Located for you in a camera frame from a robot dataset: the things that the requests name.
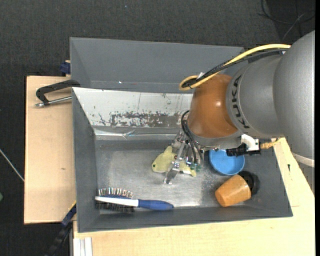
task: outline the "black carpet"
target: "black carpet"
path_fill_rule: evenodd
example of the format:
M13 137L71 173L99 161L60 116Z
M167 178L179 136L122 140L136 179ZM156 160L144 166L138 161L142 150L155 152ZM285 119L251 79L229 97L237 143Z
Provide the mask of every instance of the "black carpet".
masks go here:
M291 44L315 29L316 1L296 2L267 0L266 17L260 0L0 1L0 149L23 176L25 76L62 76L70 37L244 48ZM0 193L0 255L44 255L60 226L23 225L24 183L1 155ZM68 255L68 244L60 255Z

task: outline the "wooden table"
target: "wooden table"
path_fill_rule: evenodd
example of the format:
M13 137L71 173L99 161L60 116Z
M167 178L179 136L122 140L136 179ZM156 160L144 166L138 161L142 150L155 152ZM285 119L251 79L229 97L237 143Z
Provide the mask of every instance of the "wooden table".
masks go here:
M37 108L36 90L70 77L28 76L24 223L60 222L76 199L71 103ZM48 95L70 95L70 89ZM94 256L312 256L315 196L285 139L274 146L293 217L78 233Z

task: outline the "cardboard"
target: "cardboard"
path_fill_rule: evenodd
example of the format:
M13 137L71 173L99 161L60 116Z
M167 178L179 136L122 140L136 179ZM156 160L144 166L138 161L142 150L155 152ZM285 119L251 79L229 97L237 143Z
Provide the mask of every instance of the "cardboard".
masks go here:
M76 200L71 101L35 106L38 88L68 79L26 78L25 224L60 222ZM46 94L49 100L70 95L70 88Z

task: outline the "blue brush handle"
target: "blue brush handle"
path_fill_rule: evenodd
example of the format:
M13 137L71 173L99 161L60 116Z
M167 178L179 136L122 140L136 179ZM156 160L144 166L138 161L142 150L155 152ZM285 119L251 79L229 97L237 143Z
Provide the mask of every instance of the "blue brush handle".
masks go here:
M139 205L140 208L146 208L150 210L157 210L157 211L167 211L174 208L174 206L171 203L160 201L160 200L141 200L139 199Z

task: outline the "brush bristles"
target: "brush bristles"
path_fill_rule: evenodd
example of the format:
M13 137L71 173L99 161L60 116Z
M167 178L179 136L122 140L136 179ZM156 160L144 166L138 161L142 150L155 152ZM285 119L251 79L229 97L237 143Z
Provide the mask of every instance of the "brush bristles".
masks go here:
M122 189L122 188L114 188L114 187L100 188L98 189L97 194L98 196L113 195L113 196L119 196L123 198L129 198L129 199L131 199L134 196L133 192L129 190ZM131 214L135 211L135 208L133 206L127 206L127 205L109 203L109 202L101 202L101 201L95 202L95 208L100 210L111 210L111 211L126 213L126 214Z

